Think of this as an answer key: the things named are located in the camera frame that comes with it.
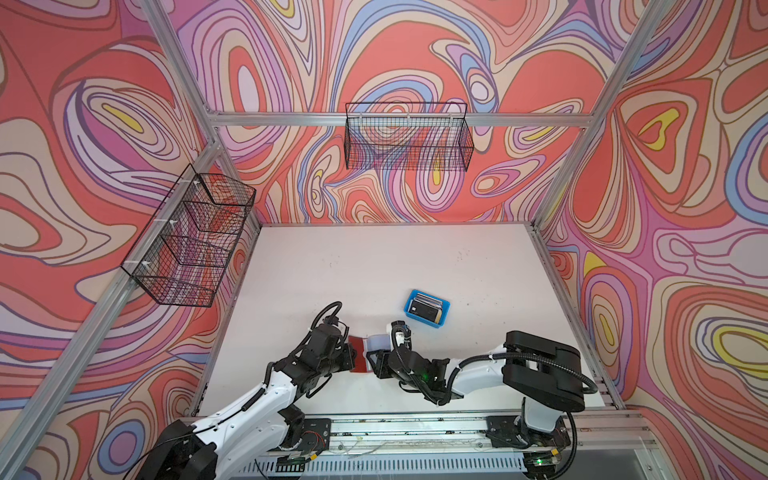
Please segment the red leather card holder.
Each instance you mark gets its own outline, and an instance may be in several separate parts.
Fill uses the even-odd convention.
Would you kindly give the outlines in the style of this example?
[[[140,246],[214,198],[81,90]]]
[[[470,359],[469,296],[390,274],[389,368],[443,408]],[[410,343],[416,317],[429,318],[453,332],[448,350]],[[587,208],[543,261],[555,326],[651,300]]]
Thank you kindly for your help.
[[[381,376],[381,371],[386,369],[387,358],[392,350],[390,336],[388,334],[367,337],[350,336],[347,342],[354,351],[351,372]]]

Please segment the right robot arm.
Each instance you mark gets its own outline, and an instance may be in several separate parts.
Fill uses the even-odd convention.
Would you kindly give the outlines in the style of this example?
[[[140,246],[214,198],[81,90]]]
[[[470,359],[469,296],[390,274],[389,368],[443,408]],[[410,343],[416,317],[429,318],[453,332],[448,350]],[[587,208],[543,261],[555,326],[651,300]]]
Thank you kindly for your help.
[[[443,407],[479,390],[500,386],[522,395],[520,414],[502,424],[487,422],[495,447],[563,448],[571,444],[566,423],[585,410],[585,397],[596,394],[595,381],[581,371],[580,352],[567,344],[519,330],[509,331],[493,351],[464,360],[427,359],[413,349],[403,322],[365,344],[366,366],[379,379],[395,379],[409,394]]]

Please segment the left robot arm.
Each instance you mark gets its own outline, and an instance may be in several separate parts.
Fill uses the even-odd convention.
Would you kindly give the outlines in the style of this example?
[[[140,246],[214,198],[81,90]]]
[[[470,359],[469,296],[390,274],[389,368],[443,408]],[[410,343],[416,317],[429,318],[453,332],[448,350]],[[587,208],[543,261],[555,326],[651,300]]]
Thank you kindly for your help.
[[[354,367],[356,351],[341,309],[340,301],[324,307],[299,344],[270,362],[247,393],[208,417],[166,427],[129,471],[138,479],[229,479],[269,450],[299,445],[304,414],[295,403]]]

